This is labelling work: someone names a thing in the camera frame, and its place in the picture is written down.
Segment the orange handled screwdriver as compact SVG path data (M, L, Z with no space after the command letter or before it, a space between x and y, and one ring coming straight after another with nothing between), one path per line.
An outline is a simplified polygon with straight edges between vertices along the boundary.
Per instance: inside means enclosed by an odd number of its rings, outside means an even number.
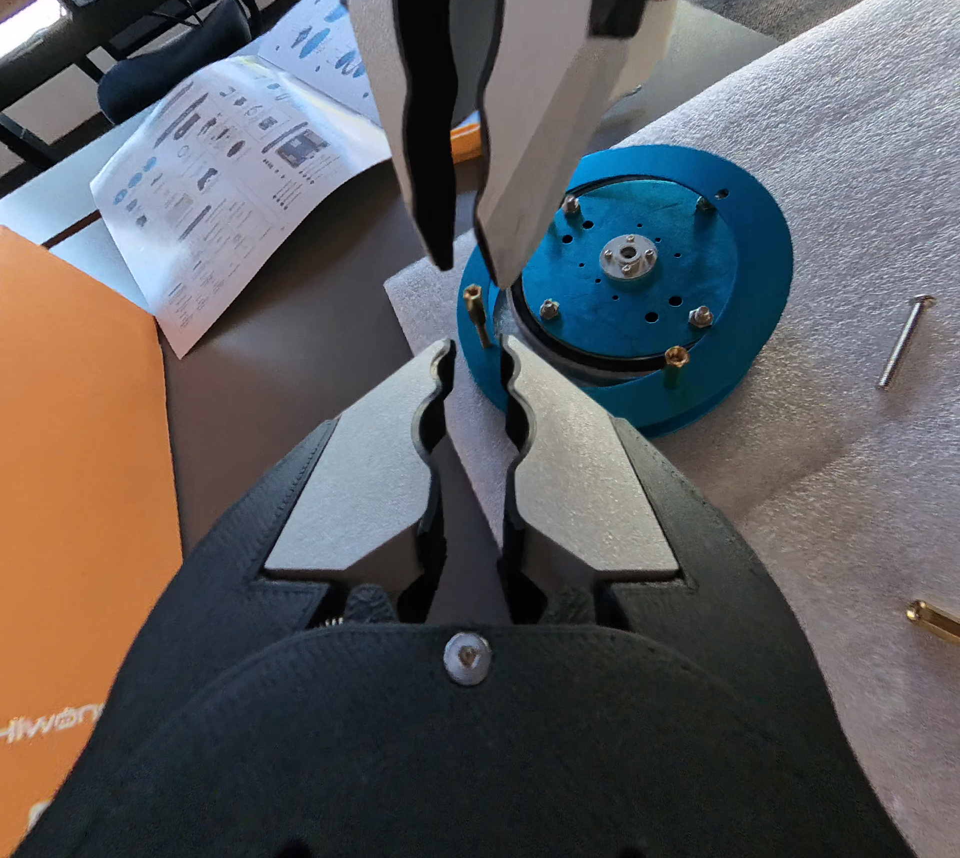
M450 146L455 166L483 156L482 124L478 111L469 114L451 129Z

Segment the blue disc with bearing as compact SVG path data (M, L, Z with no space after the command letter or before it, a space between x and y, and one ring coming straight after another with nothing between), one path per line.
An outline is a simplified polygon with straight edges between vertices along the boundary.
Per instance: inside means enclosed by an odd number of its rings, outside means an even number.
M713 205L651 177L594 181L568 193L506 298L510 328L580 384L622 384L691 348L705 307L726 308L738 269Z

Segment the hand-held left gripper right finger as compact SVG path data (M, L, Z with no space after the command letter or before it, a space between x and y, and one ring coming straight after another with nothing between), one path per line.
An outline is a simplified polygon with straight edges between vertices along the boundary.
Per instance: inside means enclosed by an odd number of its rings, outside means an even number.
M509 404L526 420L511 478L522 574L544 593L677 577L612 417L517 337L501 348Z

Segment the black office chair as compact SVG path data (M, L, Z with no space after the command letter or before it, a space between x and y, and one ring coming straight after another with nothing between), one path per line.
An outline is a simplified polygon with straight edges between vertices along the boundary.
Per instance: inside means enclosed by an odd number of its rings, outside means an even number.
M161 48L116 63L100 79L98 103L118 125L168 95L193 73L251 42L247 18L235 0L220 0L203 19Z

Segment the silver screw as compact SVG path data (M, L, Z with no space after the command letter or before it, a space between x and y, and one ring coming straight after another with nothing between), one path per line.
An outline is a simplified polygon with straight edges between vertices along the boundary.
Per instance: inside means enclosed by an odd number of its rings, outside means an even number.
M929 293L915 295L910 298L908 302L908 315L904 324L899 330L900 332L894 341L894 345L883 366L880 376L876 380L876 389L885 390L893 383L895 375L900 369L906 350L917 330L920 319L924 315L924 312L934 307L936 303L936 296Z

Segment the dark grey desk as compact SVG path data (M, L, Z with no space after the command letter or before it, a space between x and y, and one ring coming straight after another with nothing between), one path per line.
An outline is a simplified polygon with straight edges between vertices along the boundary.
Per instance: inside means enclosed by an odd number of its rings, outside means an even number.
M666 59L605 116L612 146L779 42L683 0ZM109 131L2 197L2 225L36 243L94 211L89 182L138 126ZM424 255L390 160L333 192L297 227L183 359L160 335L181 536L189 552L217 518L318 424L412 357L383 283ZM54 253L142 304L98 218ZM508 624L495 538L449 437L437 462L448 556L429 620Z

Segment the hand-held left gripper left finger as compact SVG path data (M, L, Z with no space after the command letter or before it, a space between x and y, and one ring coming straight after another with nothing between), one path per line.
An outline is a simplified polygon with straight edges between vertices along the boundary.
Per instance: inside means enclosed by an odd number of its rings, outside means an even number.
M455 343L430 344L339 417L266 573L408 589L446 562L439 478Z

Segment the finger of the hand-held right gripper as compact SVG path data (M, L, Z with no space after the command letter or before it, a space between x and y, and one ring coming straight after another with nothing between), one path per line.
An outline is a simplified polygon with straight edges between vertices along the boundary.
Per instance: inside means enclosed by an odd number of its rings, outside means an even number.
M589 35L591 9L592 0L503 0L474 219L500 288L543 239L618 77L619 42Z
M361 50L404 202L440 270L453 265L450 142L458 77L450 0L342 0Z

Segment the blue round metal base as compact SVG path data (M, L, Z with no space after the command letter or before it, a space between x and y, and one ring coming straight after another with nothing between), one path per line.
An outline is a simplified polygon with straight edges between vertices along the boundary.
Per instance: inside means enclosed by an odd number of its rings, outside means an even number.
M678 378L666 377L664 366L610 386L580 384L567 376L613 416L626 419L651 437L696 421L746 376L785 309L793 249L786 219L760 181L732 162L697 149L635 145L587 155L576 168L566 194L583 184L632 176L676 182L701 195L726 223L738 255L726 308L718 316L705 307L690 313L689 322L707 326L707 332L688 349L690 362ZM503 410L507 397L497 343L501 334L515 334L506 302L512 287L499 288L494 283L478 247L462 274L462 291L472 284L483 289L491 342L490 348L481 347L460 298L457 321L462 353L475 384Z

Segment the white foam sheet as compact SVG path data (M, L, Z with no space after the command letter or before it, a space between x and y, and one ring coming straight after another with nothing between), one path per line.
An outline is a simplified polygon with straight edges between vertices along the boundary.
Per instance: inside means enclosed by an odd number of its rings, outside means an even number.
M772 193L794 277L706 417L659 439L800 618L846 734L920 856L959 854L959 0L865 0L624 145L724 157ZM889 388L909 300L936 296Z

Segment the orange cardboard box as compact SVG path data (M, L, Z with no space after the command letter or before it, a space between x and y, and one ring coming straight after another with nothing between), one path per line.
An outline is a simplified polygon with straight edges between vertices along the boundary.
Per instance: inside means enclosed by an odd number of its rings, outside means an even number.
M156 331L2 228L2 856L66 779L183 560Z

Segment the printed instruction booklet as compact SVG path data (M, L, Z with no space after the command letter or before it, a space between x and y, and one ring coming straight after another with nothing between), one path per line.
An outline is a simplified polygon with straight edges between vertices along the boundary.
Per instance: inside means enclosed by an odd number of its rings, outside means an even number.
M331 192L389 159L341 0L301 0L176 85L90 189L182 358Z

